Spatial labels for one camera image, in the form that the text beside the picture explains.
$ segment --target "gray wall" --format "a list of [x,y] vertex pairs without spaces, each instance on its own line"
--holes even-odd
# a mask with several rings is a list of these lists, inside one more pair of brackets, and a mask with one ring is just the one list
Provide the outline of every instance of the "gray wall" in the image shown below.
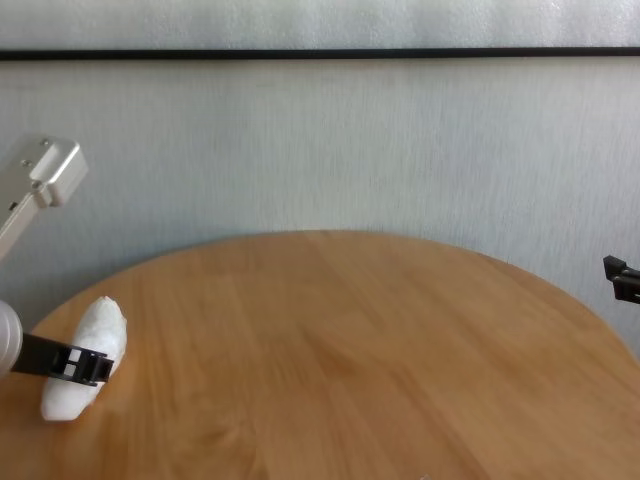
[[27,325],[158,253],[270,230],[383,230],[515,263],[640,352],[636,59],[0,65],[0,150],[77,139],[91,172],[2,265]]

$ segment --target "black clamp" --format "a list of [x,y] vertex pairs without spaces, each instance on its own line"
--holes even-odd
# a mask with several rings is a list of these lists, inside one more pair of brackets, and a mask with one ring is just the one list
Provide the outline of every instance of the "black clamp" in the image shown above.
[[112,367],[104,353],[25,333],[11,370],[95,387],[109,380]]
[[618,300],[640,304],[640,271],[627,267],[627,263],[609,255],[604,258],[604,273],[613,282]]

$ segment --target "wooden table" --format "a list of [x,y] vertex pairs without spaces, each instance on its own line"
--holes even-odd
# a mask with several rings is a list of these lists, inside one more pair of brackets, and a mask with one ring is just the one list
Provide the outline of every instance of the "wooden table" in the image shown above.
[[640,479],[640,369],[579,302],[423,240],[293,233],[147,262],[86,307],[129,319],[120,370],[46,424],[43,380],[0,384],[0,476],[18,479]]

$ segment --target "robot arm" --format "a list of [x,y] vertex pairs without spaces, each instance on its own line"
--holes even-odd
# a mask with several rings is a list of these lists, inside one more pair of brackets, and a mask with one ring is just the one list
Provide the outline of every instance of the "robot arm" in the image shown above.
[[[14,146],[0,170],[0,260],[40,210],[66,203],[87,170],[71,140],[32,135]],[[14,371],[96,386],[112,365],[104,353],[23,333],[16,312],[0,302],[0,377]]]

